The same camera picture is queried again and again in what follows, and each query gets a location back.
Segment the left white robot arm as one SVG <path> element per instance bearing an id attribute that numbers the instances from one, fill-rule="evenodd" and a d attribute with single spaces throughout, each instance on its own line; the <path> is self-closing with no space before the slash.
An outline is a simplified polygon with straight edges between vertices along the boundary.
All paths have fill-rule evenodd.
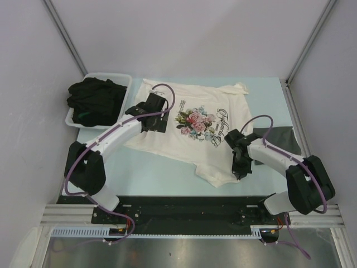
<path id="1" fill-rule="evenodd" d="M 89 197 L 103 207 L 104 217 L 111 223 L 119 222 L 123 209 L 119 198 L 106 184 L 105 162 L 111 154 L 143 131 L 160 128 L 161 117 L 168 113 L 168 100 L 150 93 L 144 102 L 127 109 L 122 118 L 96 138 L 69 148 L 65 166 L 64 191 L 67 195 Z"/>

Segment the white plastic basket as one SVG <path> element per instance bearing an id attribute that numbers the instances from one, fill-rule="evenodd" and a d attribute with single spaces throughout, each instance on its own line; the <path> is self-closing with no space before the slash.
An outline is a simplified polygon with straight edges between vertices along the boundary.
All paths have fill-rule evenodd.
<path id="1" fill-rule="evenodd" d="M 123 102 L 123 105 L 122 105 L 122 108 L 120 110 L 120 114 L 119 114 L 119 117 L 118 117 L 118 119 L 119 119 L 124 113 L 124 108 L 125 108 L 125 105 L 126 105 L 126 102 L 127 102 L 127 98 L 128 98 L 129 92 L 131 91 L 132 77 L 130 75 L 127 75 L 127 74 L 117 74 L 117 73 L 89 73 L 84 77 L 84 79 L 85 78 L 97 78 L 97 79 L 100 79 L 100 80 L 110 79 L 116 84 L 125 85 L 127 87 L 127 92 L 125 94 L 124 102 Z M 65 118 L 65 123 L 68 126 L 71 126 L 71 127 L 93 128 L 93 129 L 101 129 L 101 130 L 107 129 L 107 128 L 110 127 L 110 126 L 100 126 L 100 125 L 94 126 L 94 127 L 85 127 L 83 125 L 74 123 L 73 120 L 72 120 L 72 116 L 73 116 L 73 109 L 69 107 L 69 111 L 68 111 L 67 116 Z"/>

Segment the white floral t-shirt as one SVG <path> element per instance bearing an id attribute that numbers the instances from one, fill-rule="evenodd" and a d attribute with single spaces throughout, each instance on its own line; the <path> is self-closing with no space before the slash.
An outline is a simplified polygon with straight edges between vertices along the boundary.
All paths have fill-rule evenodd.
<path id="1" fill-rule="evenodd" d="M 233 153 L 224 137 L 231 130 L 253 131 L 243 83 L 207 87 L 143 79 L 135 97 L 144 101 L 151 89 L 165 92 L 173 104 L 165 133 L 142 132 L 125 143 L 131 149 L 150 152 L 196 166 L 197 176 L 218 188 L 238 183 L 231 171 Z"/>

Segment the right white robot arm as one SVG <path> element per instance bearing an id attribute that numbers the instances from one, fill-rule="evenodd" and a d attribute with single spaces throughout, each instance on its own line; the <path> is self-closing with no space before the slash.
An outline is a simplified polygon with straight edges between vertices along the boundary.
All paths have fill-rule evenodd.
<path id="1" fill-rule="evenodd" d="M 257 217 L 262 223 L 270 224 L 285 212 L 326 212 L 327 201 L 336 192 L 319 157 L 290 154 L 255 133 L 246 136 L 237 129 L 228 132 L 225 141 L 233 150 L 231 170 L 238 180 L 252 173 L 253 161 L 267 165 L 286 179 L 287 191 L 266 197 L 258 208 Z"/>

